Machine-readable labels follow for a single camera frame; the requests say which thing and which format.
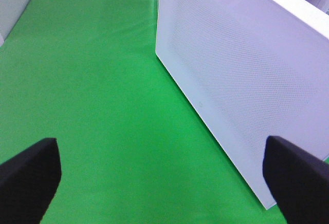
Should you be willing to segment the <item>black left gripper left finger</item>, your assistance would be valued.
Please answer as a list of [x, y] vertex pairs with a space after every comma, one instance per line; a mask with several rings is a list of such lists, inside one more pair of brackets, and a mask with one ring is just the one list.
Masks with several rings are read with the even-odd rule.
[[44, 138], [1, 164], [1, 223], [40, 223], [62, 177], [56, 138]]

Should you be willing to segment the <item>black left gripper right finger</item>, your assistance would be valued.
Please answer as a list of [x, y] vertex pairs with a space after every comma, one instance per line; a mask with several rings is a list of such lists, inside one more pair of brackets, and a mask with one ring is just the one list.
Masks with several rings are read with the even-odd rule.
[[263, 177], [287, 223], [328, 223], [328, 164], [279, 136], [266, 139]]

